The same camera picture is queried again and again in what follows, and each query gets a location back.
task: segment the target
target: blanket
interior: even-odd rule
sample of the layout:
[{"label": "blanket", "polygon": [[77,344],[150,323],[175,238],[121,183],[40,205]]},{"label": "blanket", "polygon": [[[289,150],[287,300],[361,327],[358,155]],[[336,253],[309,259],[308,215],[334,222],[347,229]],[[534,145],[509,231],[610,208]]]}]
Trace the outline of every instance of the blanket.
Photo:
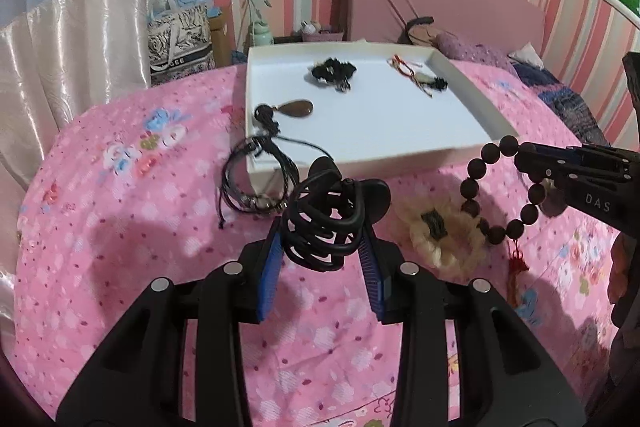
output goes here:
[{"label": "blanket", "polygon": [[514,64],[522,83],[532,89],[582,143],[610,146],[582,97],[562,84],[549,70]]},{"label": "blanket", "polygon": [[[514,76],[480,64],[456,66],[520,140],[578,145]],[[246,243],[266,237],[271,219],[225,207],[227,225],[219,230],[215,215],[220,168],[243,134],[245,76],[245,66],[233,66],[135,92],[91,108],[58,135],[20,210],[11,359],[50,415],[97,344],[155,277],[202,279],[236,259]],[[464,178],[466,164],[386,181],[392,204],[428,196],[459,206]],[[482,216],[505,226],[526,203],[528,188],[513,160],[489,166],[477,197]],[[375,229],[396,241],[407,259],[424,264],[393,209]],[[613,237],[606,225],[568,209],[554,219],[540,216],[519,241],[530,269],[518,279],[516,311],[583,397],[606,373],[614,333],[607,299]],[[241,325],[254,426],[388,426],[402,327],[380,325],[370,311],[358,257],[348,256],[335,273],[284,263],[270,316],[259,326]],[[503,244],[486,249],[471,277],[490,280],[506,295],[507,271]],[[449,359],[449,414],[456,418],[458,355],[452,325],[447,331],[449,349],[442,356]],[[190,335],[187,417],[193,417],[193,353]]]}]

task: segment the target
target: wooden bead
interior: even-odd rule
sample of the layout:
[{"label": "wooden bead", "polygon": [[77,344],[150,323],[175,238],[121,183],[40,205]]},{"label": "wooden bead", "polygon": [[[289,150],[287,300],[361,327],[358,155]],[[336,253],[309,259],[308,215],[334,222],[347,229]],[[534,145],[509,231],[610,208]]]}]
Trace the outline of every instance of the wooden bead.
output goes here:
[{"label": "wooden bead", "polygon": [[462,195],[465,200],[472,200],[478,195],[479,189],[480,187],[476,180],[467,178],[460,184],[460,195]]},{"label": "wooden bead", "polygon": [[466,166],[466,172],[471,179],[479,180],[486,174],[486,164],[480,158],[474,158]]},{"label": "wooden bead", "polygon": [[480,223],[478,223],[478,229],[480,229],[480,232],[482,232],[483,235],[487,235],[490,228],[491,226],[489,225],[489,221],[484,219],[484,217],[481,217]]},{"label": "wooden bead", "polygon": [[491,227],[486,237],[492,245],[500,245],[506,234],[504,227]]},{"label": "wooden bead", "polygon": [[518,140],[508,134],[500,140],[500,152],[505,156],[515,156],[518,152]]},{"label": "wooden bead", "polygon": [[524,142],[518,147],[518,152],[536,152],[536,146],[531,142]]},{"label": "wooden bead", "polygon": [[484,163],[493,165],[500,159],[500,148],[495,143],[488,143],[482,147],[480,157]]},{"label": "wooden bead", "polygon": [[543,187],[539,183],[531,185],[529,187],[528,196],[529,196],[529,201],[531,201],[531,203],[533,203],[533,204],[542,203],[546,198],[545,187]]},{"label": "wooden bead", "polygon": [[480,205],[476,200],[466,200],[464,203],[462,203],[460,210],[466,212],[471,217],[476,217],[478,214],[480,214]]},{"label": "wooden bead", "polygon": [[519,219],[511,219],[507,225],[507,236],[516,241],[524,233],[524,224]]},{"label": "wooden bead", "polygon": [[545,177],[538,172],[532,172],[531,174],[529,174],[529,179],[532,183],[540,183],[543,179],[545,179]]},{"label": "wooden bead", "polygon": [[520,219],[525,225],[533,225],[538,220],[538,209],[535,204],[526,204],[520,211]]}]

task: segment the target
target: purple pillow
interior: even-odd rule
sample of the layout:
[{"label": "purple pillow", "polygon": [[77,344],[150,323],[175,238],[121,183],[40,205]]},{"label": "purple pillow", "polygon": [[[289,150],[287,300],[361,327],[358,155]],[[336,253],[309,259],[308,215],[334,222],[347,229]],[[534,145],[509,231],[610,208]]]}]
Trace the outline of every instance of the purple pillow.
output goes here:
[{"label": "purple pillow", "polygon": [[509,57],[500,50],[485,46],[484,44],[473,45],[463,41],[457,36],[442,32],[436,37],[436,47],[442,54],[451,60],[464,60],[494,66],[511,73],[516,78],[518,73],[511,65]]}]

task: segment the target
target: black cord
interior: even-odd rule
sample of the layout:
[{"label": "black cord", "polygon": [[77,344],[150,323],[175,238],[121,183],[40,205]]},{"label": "black cord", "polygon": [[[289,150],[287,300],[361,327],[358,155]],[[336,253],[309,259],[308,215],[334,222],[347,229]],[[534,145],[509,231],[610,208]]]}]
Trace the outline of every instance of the black cord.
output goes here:
[{"label": "black cord", "polygon": [[[276,144],[274,144],[273,139],[305,145],[316,149],[323,155],[331,158],[331,155],[318,145],[304,140],[297,140],[272,134],[280,131],[278,124],[271,120],[271,117],[268,115],[268,111],[258,112],[258,109],[261,107],[263,106],[258,106],[256,109],[256,115],[258,116],[257,120],[260,121],[264,128],[268,129],[269,134],[249,136],[236,144],[236,146],[231,150],[231,153],[222,168],[220,188],[218,192],[218,227],[220,230],[222,230],[225,225],[225,218],[222,215],[223,199],[226,204],[236,212],[240,212],[241,214],[257,214],[264,216],[271,214],[272,212],[281,212],[286,206],[286,200],[290,191],[300,184],[300,172],[298,171],[298,167],[291,158],[289,158]],[[238,188],[238,185],[235,183],[233,178],[233,167],[239,161],[250,154],[259,156],[263,152],[273,156],[280,165],[283,188],[282,195],[278,199],[273,199],[265,195],[246,194]]]}]

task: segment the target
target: pink floral bedsheet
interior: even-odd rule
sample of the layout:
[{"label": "pink floral bedsheet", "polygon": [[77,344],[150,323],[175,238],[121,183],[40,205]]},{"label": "pink floral bedsheet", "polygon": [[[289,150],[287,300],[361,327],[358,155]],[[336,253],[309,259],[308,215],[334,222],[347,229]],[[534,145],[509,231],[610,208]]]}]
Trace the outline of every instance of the pink floral bedsheet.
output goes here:
[{"label": "pink floral bedsheet", "polygon": [[[456,64],[514,124],[521,140],[557,146],[577,139],[518,79]],[[54,415],[69,385],[124,310],[155,277],[200,279],[266,236],[270,220],[215,216],[218,172],[242,134],[245,69],[226,68],[94,107],[61,132],[20,211],[22,234],[12,365]],[[460,203],[466,166],[389,179],[393,198],[430,195]],[[527,184],[503,159],[481,181],[489,222],[506,224]],[[390,212],[380,237],[398,239]],[[518,314],[587,397],[606,371],[614,328],[607,301],[614,234],[569,209],[541,216],[520,241],[530,271],[519,278]],[[407,257],[411,245],[401,243]],[[506,247],[487,251],[476,276],[505,294]],[[319,274],[286,261],[274,309],[241,329],[255,426],[381,427],[389,423],[400,326],[377,324],[356,256]],[[450,416],[459,413],[458,365],[449,330]],[[184,368],[193,406],[193,359]]]}]

